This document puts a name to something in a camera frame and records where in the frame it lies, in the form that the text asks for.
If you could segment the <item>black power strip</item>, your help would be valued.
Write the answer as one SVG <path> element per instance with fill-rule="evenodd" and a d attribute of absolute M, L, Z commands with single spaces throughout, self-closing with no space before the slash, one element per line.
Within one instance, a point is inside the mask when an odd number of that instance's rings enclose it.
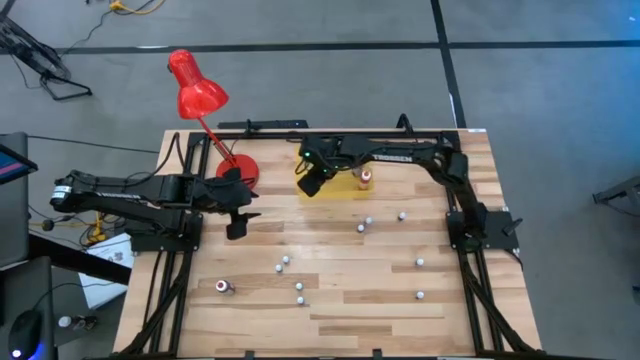
<path fill-rule="evenodd" d="M 266 121 L 253 121 L 247 119 L 245 121 L 238 122 L 220 122 L 217 125 L 218 129 L 231 130 L 262 130 L 262 129 L 307 129 L 309 124 L 306 120 L 266 120 Z"/>

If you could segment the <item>spare white-capped bottle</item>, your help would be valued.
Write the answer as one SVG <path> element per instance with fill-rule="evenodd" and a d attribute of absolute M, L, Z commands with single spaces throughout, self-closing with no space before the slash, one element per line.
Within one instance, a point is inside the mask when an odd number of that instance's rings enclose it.
<path fill-rule="evenodd" d="M 58 320 L 58 326 L 73 331 L 90 331 L 98 324 L 96 316 L 62 316 Z"/>

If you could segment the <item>white paper sheet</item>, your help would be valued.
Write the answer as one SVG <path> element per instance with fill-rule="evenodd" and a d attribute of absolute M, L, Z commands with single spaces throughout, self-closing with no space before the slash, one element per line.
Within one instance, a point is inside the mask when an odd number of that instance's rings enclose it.
<path fill-rule="evenodd" d="M 121 233 L 90 247 L 87 253 L 131 270 L 134 265 L 134 256 L 131 250 L 130 239 L 131 237 L 128 234 Z M 79 274 L 79 280 L 89 309 L 97 309 L 105 305 L 116 297 L 124 294 L 128 289 L 128 281 L 125 281 L 125 284 L 122 285 L 111 280 L 103 280 L 84 273 Z"/>

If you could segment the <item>black equipment stand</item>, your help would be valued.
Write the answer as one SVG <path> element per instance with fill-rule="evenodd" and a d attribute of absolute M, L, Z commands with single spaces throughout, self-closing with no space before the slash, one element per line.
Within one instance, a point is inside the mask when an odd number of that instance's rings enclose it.
<path fill-rule="evenodd" d="M 629 201 L 629 209 L 612 204 L 614 200 L 621 198 L 626 198 Z M 640 176 L 634 176 L 606 190 L 594 193 L 592 199 L 595 204 L 607 206 L 622 214 L 640 217 Z"/>

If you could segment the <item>black side desk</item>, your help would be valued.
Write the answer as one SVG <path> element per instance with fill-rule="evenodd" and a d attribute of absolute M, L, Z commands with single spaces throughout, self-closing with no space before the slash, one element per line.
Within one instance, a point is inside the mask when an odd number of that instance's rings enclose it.
<path fill-rule="evenodd" d="M 84 273 L 113 284 L 126 285 L 131 270 L 114 262 L 30 234 L 14 254 L 0 254 L 0 360 L 16 360 L 9 332 L 24 312 L 35 312 L 38 333 L 33 351 L 22 350 L 23 360 L 57 360 L 52 285 L 54 267 Z"/>

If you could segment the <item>black computer monitor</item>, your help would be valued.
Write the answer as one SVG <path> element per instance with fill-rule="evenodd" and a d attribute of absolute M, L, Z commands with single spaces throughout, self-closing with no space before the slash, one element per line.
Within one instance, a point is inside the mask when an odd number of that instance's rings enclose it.
<path fill-rule="evenodd" d="M 37 170 L 24 132 L 0 136 L 0 268 L 28 257 L 28 176 Z"/>

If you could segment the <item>yellow plastic tray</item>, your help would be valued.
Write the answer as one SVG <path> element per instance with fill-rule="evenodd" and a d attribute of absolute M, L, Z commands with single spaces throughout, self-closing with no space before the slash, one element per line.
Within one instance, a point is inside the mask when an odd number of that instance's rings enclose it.
<path fill-rule="evenodd" d="M 311 199 L 358 199 L 366 198 L 368 193 L 374 188 L 373 169 L 369 165 L 365 165 L 359 156 L 349 155 L 353 159 L 353 168 L 362 170 L 370 170 L 372 172 L 372 181 L 370 187 L 366 191 L 358 188 L 359 177 L 354 177 L 351 170 L 338 171 L 336 173 L 326 173 L 326 182 L 322 185 L 320 191 L 314 197 L 305 195 L 297 185 L 298 180 L 307 172 L 298 172 L 300 156 L 298 155 L 298 164 L 294 170 L 296 175 L 296 192 L 301 198 Z"/>

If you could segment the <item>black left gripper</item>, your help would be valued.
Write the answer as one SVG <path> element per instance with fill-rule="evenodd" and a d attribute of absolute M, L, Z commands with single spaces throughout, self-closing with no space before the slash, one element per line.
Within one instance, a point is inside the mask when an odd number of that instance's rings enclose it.
<path fill-rule="evenodd" d="M 221 178 L 216 178 L 214 198 L 217 208 L 224 213 L 234 213 L 234 221 L 249 221 L 261 213 L 238 213 L 240 207 L 249 205 L 258 195 L 252 187 L 257 183 L 254 177 L 243 178 L 240 168 L 231 168 Z"/>

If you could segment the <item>red desk lamp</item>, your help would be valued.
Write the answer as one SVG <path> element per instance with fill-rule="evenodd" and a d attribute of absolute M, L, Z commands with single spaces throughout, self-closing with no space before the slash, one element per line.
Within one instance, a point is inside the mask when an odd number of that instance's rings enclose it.
<path fill-rule="evenodd" d="M 206 116 L 224 107 L 229 101 L 229 95 L 219 84 L 208 79 L 201 72 L 195 57 L 186 49 L 178 49 L 170 53 L 168 69 L 179 86 L 177 95 L 179 116 L 184 120 L 196 120 L 222 157 L 216 169 L 216 175 L 222 176 L 229 170 L 237 170 L 240 179 L 253 189 L 260 177 L 257 162 L 249 155 L 235 154 L 215 135 L 204 120 Z"/>

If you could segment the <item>black computer mouse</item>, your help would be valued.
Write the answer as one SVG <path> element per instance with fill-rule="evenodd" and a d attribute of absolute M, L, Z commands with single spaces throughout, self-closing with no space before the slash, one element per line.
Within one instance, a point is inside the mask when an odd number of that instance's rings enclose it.
<path fill-rule="evenodd" d="M 40 355 L 42 325 L 39 310 L 25 310 L 16 317 L 7 340 L 10 360 L 35 360 Z"/>

